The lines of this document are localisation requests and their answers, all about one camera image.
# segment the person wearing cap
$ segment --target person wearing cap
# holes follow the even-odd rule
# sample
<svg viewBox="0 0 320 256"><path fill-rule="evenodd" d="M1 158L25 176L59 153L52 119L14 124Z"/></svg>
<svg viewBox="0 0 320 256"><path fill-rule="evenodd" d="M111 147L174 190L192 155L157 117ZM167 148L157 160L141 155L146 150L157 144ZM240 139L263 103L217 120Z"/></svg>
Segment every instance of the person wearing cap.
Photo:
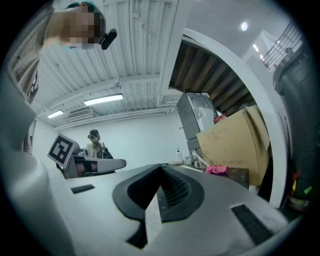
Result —
<svg viewBox="0 0 320 256"><path fill-rule="evenodd" d="M100 141L98 130L92 129L88 135L90 142L85 146L89 158L113 159L105 144Z"/></svg>
<svg viewBox="0 0 320 256"><path fill-rule="evenodd" d="M4 63L13 83L31 104L39 89L38 64L43 48L58 44L87 49L99 44L105 50L117 36L116 30L111 35L111 32L105 32L105 18L92 2L73 2L64 10L55 11L50 1L33 15L18 34ZM22 149L29 154L32 152L29 134L23 141Z"/></svg>

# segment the wooden ceiling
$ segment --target wooden ceiling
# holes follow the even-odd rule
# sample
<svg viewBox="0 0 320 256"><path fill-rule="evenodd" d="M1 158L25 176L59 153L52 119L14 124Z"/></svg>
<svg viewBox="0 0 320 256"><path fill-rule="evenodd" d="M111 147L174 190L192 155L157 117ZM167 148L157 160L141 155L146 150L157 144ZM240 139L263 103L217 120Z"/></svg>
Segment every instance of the wooden ceiling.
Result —
<svg viewBox="0 0 320 256"><path fill-rule="evenodd" d="M254 100L242 80L222 59L184 40L169 87L186 93L208 93L215 108L227 116Z"/></svg>

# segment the spray bottle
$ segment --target spray bottle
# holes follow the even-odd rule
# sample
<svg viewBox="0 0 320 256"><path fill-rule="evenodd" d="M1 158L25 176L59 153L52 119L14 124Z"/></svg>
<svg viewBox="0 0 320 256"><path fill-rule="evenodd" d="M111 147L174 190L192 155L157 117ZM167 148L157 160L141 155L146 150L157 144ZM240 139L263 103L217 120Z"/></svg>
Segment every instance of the spray bottle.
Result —
<svg viewBox="0 0 320 256"><path fill-rule="evenodd" d="M179 161L179 162L183 162L183 158L182 158L182 153L180 152L180 148L178 148L177 152L176 152L176 159Z"/></svg>

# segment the railing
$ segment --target railing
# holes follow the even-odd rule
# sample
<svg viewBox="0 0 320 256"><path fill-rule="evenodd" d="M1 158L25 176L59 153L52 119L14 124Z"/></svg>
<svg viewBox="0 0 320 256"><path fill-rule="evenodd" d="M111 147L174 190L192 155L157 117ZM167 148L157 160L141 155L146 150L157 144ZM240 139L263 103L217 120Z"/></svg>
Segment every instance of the railing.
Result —
<svg viewBox="0 0 320 256"><path fill-rule="evenodd" d="M287 54L288 50L293 49L295 52L302 44L302 34L291 21L286 27L282 35L266 53L264 58L260 61L270 72L272 72L283 57Z"/></svg>

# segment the cardboard box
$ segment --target cardboard box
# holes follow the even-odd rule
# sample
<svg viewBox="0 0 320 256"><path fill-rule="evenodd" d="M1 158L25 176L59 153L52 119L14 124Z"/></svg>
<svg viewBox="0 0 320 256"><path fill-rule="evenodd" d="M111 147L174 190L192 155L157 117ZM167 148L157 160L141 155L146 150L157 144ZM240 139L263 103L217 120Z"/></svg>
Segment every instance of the cardboard box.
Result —
<svg viewBox="0 0 320 256"><path fill-rule="evenodd" d="M209 164L248 168L249 184L261 184L270 159L270 139L258 106L243 109L196 136Z"/></svg>

